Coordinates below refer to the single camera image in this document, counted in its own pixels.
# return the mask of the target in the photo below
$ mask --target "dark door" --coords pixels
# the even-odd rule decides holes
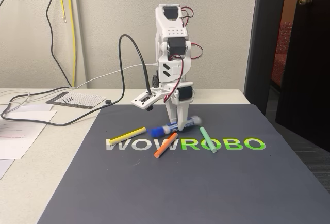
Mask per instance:
[[[276,122],[329,150],[330,0],[308,2],[297,2]]]

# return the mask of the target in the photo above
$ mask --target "table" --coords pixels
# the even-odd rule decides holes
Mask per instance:
[[[47,89],[28,89],[31,93]],[[76,92],[99,94],[112,101],[120,97],[121,89],[75,89]],[[129,104],[144,89],[126,89],[118,104]],[[15,93],[1,96],[8,101]],[[30,104],[45,103],[39,100]],[[240,90],[196,90],[192,104],[249,104]],[[67,122],[86,110],[54,105],[57,110],[52,122]],[[0,180],[0,223],[36,223],[62,179],[71,160],[91,127],[97,112],[75,124],[56,127],[47,125],[22,159],[17,159]]]

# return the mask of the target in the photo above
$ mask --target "chalk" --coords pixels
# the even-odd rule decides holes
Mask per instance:
[[[200,127],[200,131],[201,131],[202,135],[204,136],[204,139],[206,140],[207,145],[210,148],[210,150],[212,151],[212,153],[215,153],[217,151],[217,149],[216,149],[215,145],[213,144],[213,141],[209,137],[208,133],[206,132],[206,130],[203,127]]]
[[[174,133],[170,136],[170,138],[165,141],[160,148],[158,148],[157,151],[154,152],[154,157],[155,158],[159,158],[162,153],[170,146],[170,144],[172,144],[173,141],[175,141],[175,139],[177,138],[177,133]]]
[[[141,127],[141,128],[139,128],[137,130],[133,130],[133,131],[131,131],[129,133],[126,133],[126,134],[123,134],[121,136],[117,136],[117,137],[115,137],[113,139],[110,139],[110,142],[109,143],[110,143],[110,145],[114,145],[114,144],[120,143],[121,141],[130,139],[130,138],[132,138],[134,136],[137,136],[139,134],[142,134],[144,132],[146,132],[146,128],[145,127]]]

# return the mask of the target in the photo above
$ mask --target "green chalk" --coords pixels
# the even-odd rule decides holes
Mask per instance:
[[[208,133],[206,132],[206,130],[203,127],[200,127],[200,131],[201,131],[202,135],[204,136],[204,139],[206,140],[207,145],[211,149],[212,153],[215,153],[217,151],[217,149],[216,149],[215,145],[213,144],[213,141],[209,137]]]

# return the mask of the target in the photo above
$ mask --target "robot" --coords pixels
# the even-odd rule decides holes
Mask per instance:
[[[193,82],[186,81],[191,67],[191,42],[179,4],[161,4],[155,10],[155,38],[158,70],[153,76],[151,94],[148,91],[132,100],[132,104],[151,110],[163,99],[171,123],[182,131],[187,123],[189,104],[194,99]]]

